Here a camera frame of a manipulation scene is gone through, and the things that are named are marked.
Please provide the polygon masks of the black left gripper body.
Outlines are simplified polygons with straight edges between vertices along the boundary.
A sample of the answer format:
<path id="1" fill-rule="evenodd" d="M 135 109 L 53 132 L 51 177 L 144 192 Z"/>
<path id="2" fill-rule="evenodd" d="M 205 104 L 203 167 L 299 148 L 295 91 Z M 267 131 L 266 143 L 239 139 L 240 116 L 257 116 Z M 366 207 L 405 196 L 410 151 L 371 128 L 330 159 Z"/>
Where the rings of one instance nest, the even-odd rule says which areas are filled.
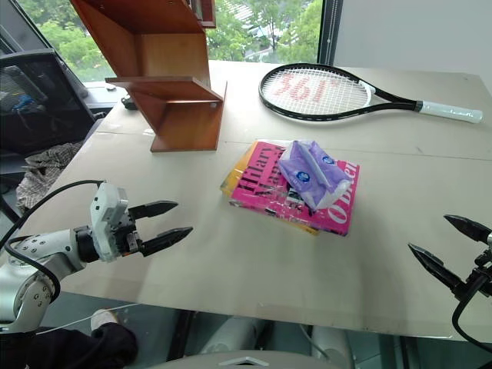
<path id="1" fill-rule="evenodd" d="M 116 224 L 116 248 L 124 257 L 141 250 L 142 239 L 137 232 L 135 212 L 127 210 Z"/>

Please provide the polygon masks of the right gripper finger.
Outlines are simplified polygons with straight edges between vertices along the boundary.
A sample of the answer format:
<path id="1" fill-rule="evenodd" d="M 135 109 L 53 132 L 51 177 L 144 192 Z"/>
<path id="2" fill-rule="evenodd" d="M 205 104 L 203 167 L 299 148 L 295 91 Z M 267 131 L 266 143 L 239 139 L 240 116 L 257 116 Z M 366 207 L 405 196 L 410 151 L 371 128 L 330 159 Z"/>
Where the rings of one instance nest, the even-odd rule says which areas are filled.
<path id="1" fill-rule="evenodd" d="M 466 235 L 470 239 L 485 244 L 491 243 L 491 229 L 489 227 L 459 215 L 446 214 L 444 218 L 460 233 Z"/>
<path id="2" fill-rule="evenodd" d="M 408 247 L 421 265 L 438 281 L 450 289 L 456 299 L 461 299 L 467 290 L 467 285 L 455 273 L 444 266 L 441 259 L 419 246 L 408 243 Z"/>

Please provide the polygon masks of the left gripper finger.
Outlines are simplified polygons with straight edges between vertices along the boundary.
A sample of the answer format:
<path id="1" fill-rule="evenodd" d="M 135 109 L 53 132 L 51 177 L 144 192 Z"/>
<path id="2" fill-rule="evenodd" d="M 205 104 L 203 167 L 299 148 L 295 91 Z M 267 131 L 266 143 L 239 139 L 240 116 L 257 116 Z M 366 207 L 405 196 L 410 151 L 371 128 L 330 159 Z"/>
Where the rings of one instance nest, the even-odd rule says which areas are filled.
<path id="1" fill-rule="evenodd" d="M 176 208 L 178 203 L 175 201 L 154 201 L 147 204 L 141 204 L 128 209 L 131 218 L 136 221 L 141 218 L 153 218 L 164 214 L 173 208 Z"/>
<path id="2" fill-rule="evenodd" d="M 186 238 L 192 231 L 193 227 L 173 228 L 160 233 L 151 240 L 143 241 L 139 245 L 138 250 L 144 257 L 150 256 L 177 244 Z"/>

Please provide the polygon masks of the white gloved person hand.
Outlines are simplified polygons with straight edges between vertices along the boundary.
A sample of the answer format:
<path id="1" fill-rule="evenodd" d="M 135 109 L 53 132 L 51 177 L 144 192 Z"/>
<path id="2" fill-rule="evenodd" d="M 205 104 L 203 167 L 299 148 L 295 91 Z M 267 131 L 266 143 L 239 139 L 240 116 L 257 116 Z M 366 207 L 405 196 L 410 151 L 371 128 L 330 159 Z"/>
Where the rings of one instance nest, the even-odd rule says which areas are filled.
<path id="1" fill-rule="evenodd" d="M 119 320 L 113 311 L 109 309 L 98 309 L 90 317 L 90 327 L 95 331 L 105 324 L 118 324 Z"/>

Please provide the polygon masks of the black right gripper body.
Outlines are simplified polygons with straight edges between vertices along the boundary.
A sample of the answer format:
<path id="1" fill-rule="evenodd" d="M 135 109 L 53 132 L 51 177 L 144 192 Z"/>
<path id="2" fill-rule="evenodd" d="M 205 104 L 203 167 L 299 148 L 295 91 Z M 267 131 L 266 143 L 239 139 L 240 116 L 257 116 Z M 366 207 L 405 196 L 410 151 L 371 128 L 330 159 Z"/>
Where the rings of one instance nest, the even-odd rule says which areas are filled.
<path id="1" fill-rule="evenodd" d="M 491 251 L 486 249 L 474 260 L 475 268 L 469 274 L 465 282 L 462 282 L 454 296 L 458 301 L 462 301 L 465 294 L 472 292 L 473 286 L 477 288 L 486 298 L 491 296 Z"/>

